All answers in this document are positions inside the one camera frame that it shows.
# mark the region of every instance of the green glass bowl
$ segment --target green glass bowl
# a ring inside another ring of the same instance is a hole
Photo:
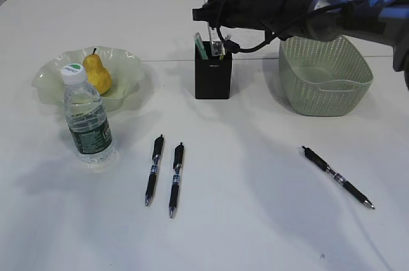
[[[65,52],[41,67],[34,78],[33,86],[37,88],[43,103],[63,103],[65,85],[61,79],[61,68],[69,63],[82,64],[84,58],[92,54],[93,49],[94,47],[87,47]],[[102,102],[107,111],[114,111],[122,106],[126,97],[139,91],[142,81],[146,79],[146,73],[139,58],[126,50],[98,46],[96,53],[112,76],[112,86],[102,95]]]

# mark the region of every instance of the plastic basket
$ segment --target plastic basket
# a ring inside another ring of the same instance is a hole
[[[373,75],[345,37],[319,42],[293,37],[280,44],[280,80],[292,108],[307,116],[343,116],[369,89]]]

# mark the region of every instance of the pen cap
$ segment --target pen cap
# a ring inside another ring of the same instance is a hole
[[[164,147],[164,136],[160,135],[160,137],[156,138],[155,144],[153,145],[153,154],[152,158],[155,157],[156,155],[161,155],[162,150]]]
[[[178,164],[181,164],[183,161],[183,152],[185,151],[185,147],[183,146],[182,142],[174,149],[174,161],[173,167],[175,168]]]
[[[314,162],[317,167],[319,167],[322,171],[326,171],[329,165],[323,160],[320,156],[315,154],[315,152],[310,149],[306,148],[305,146],[302,147],[304,149],[304,155],[307,159]]]

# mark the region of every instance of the pen holder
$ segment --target pen holder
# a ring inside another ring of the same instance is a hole
[[[223,60],[212,56],[210,42],[203,42],[209,60],[203,60],[195,47],[194,81],[195,98],[198,100],[227,100],[230,97],[232,55]]]

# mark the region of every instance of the water bottle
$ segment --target water bottle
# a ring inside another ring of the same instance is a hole
[[[82,65],[72,63],[61,69],[66,85],[65,120],[77,148],[77,156],[88,164],[101,164],[113,152],[105,106],[98,91],[88,82]]]

